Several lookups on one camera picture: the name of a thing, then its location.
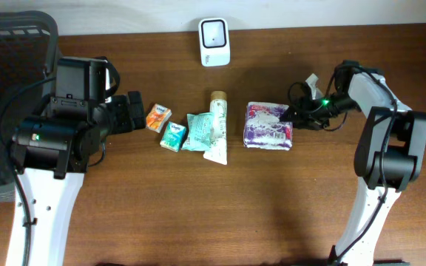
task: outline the tube cap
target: tube cap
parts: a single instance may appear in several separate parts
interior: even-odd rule
[[[216,91],[212,92],[212,100],[226,100],[226,92]]]

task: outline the toothpaste tube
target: toothpaste tube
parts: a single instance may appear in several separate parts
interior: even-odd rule
[[[214,114],[212,133],[210,135],[212,148],[209,151],[205,151],[203,158],[226,165],[226,113],[228,110],[226,93],[212,92],[211,97],[210,112]]]

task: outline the teal box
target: teal box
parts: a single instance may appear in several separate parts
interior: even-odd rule
[[[185,132],[185,126],[169,122],[166,127],[166,131],[163,133],[160,146],[171,151],[178,152],[180,145],[182,144],[183,136],[185,136]]]

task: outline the white device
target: white device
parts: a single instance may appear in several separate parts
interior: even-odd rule
[[[229,64],[228,23],[223,18],[205,18],[198,24],[201,63],[205,67]]]

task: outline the wood grain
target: wood grain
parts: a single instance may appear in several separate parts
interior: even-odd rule
[[[70,222],[64,265],[260,265],[328,257],[356,194],[353,159],[365,123],[354,112],[338,132],[294,130],[289,152],[243,147],[249,101],[287,103],[312,72],[324,88],[343,59],[385,71],[401,101],[426,112],[426,24],[230,32],[231,63],[200,65],[197,33],[60,38],[65,55],[105,55],[118,93],[140,90],[170,119],[204,112],[228,93],[228,165],[174,153],[149,130],[109,137],[107,157],[85,177]],[[0,204],[0,265],[13,217]],[[426,265],[426,152],[422,173],[393,210],[376,259]]]

